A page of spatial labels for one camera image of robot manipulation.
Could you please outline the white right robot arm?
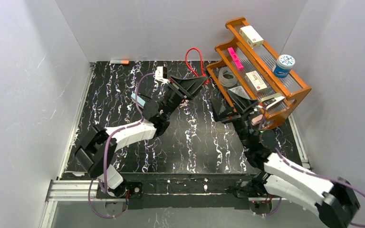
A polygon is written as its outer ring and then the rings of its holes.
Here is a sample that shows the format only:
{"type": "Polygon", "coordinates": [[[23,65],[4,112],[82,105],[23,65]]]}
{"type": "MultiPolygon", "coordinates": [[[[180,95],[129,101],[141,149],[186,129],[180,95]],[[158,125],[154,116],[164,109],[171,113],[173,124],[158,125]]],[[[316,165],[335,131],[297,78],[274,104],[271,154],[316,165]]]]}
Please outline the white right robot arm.
{"type": "Polygon", "coordinates": [[[275,132],[257,129],[250,114],[259,110],[257,100],[236,96],[240,110],[212,98],[211,110],[216,122],[231,123],[244,149],[248,163],[260,172],[248,183],[235,188],[252,194],[269,194],[286,198],[313,212],[329,228],[346,228],[360,209],[360,203],[343,178],[317,176],[304,167],[286,159],[278,150],[275,132]]]}

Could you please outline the red cable padlock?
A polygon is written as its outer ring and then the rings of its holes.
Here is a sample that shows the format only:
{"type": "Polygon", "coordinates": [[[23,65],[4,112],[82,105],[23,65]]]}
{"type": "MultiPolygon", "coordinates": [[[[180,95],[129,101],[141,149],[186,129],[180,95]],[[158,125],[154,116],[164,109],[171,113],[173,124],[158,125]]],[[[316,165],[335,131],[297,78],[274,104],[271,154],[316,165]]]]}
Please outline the red cable padlock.
{"type": "Polygon", "coordinates": [[[194,75],[195,77],[204,76],[206,77],[206,80],[204,82],[205,86],[208,86],[210,83],[209,76],[207,75],[207,72],[205,70],[205,64],[202,57],[201,51],[197,47],[191,47],[189,48],[184,56],[184,62],[187,67],[187,75],[185,75],[183,78],[186,79],[187,76],[194,75]],[[196,51],[199,57],[199,60],[188,60],[188,56],[192,51],[196,51]]]}

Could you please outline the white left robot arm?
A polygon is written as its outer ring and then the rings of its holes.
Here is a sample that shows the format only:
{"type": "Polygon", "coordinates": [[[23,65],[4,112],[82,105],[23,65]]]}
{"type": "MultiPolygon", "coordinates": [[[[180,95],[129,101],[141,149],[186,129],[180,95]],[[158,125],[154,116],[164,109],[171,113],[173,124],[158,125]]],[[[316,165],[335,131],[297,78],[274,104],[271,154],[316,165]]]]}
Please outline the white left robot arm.
{"type": "Polygon", "coordinates": [[[125,180],[111,165],[115,152],[140,141],[161,136],[170,125],[171,114],[185,100],[192,100],[206,82],[206,76],[177,78],[170,76],[161,101],[149,99],[140,106],[134,98],[141,119],[118,127],[94,125],[76,146],[74,157],[88,176],[98,180],[104,193],[115,196],[125,190],[125,180]]]}

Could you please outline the silver brass-lock keys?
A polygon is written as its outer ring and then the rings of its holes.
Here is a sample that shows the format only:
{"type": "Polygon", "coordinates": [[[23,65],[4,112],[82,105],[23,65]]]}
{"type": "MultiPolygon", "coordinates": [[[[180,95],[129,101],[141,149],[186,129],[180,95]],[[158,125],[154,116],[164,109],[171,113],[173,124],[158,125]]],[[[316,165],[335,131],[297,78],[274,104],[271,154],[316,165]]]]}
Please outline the silver brass-lock keys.
{"type": "Polygon", "coordinates": [[[180,108],[187,107],[189,100],[183,100],[183,102],[180,104],[180,108]]]}

